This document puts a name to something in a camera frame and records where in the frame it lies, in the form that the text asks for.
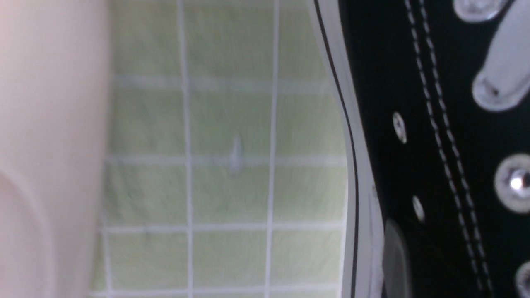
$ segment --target white surface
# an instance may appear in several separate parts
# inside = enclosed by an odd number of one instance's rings
[[[0,296],[85,298],[107,124],[106,1],[12,0],[0,11]]]

